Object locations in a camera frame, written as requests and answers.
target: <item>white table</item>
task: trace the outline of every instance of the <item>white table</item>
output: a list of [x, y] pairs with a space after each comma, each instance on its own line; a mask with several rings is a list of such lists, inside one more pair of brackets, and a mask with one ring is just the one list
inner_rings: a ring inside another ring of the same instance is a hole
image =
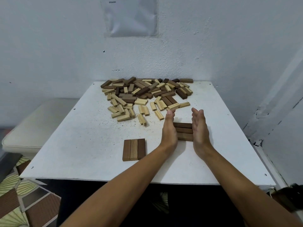
[[[147, 140], [147, 153], [161, 140], [164, 120], [151, 110], [147, 126], [138, 118], [117, 122], [107, 107], [111, 104], [101, 91], [103, 81], [94, 82], [66, 116], [36, 157], [21, 174], [22, 178], [109, 181], [137, 161], [122, 161], [125, 139]], [[188, 101], [204, 109], [210, 139], [229, 162], [254, 184], [275, 185], [267, 169], [248, 142], [225, 103], [208, 81], [190, 84], [193, 95]], [[191, 123], [191, 106], [176, 110], [175, 122]], [[218, 185], [207, 165], [195, 154], [192, 142], [179, 141], [174, 154], [164, 163], [152, 183]]]

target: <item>patterned rug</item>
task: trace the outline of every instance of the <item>patterned rug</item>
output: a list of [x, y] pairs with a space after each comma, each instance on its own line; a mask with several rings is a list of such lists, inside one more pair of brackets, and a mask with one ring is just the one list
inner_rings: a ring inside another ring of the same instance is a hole
[[0, 227], [55, 227], [60, 197], [21, 179], [30, 163], [21, 158], [0, 183]]

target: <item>stack of wooden blocks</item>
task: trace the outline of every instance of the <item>stack of wooden blocks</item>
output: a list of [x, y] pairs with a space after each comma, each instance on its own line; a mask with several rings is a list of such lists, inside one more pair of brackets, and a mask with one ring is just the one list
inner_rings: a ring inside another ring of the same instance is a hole
[[174, 122], [174, 127], [178, 135], [178, 140], [194, 141], [191, 123]]
[[145, 139], [124, 140], [123, 161], [140, 160], [146, 155]]
[[155, 111], [159, 120], [164, 117], [160, 111], [173, 110], [190, 106], [189, 102], [178, 103], [173, 96], [179, 95], [182, 99], [187, 99], [193, 92], [186, 83], [193, 83], [192, 79], [137, 79], [132, 77], [128, 80], [114, 79], [108, 80], [101, 85], [102, 91], [107, 96], [107, 100], [113, 106], [108, 107], [112, 112], [112, 118], [117, 118], [118, 122], [135, 118], [133, 105], [139, 105], [138, 119], [140, 124], [146, 126], [147, 122], [143, 115], [149, 116], [149, 109], [146, 106], [148, 99], [155, 97], [155, 101], [150, 103], [150, 107]]

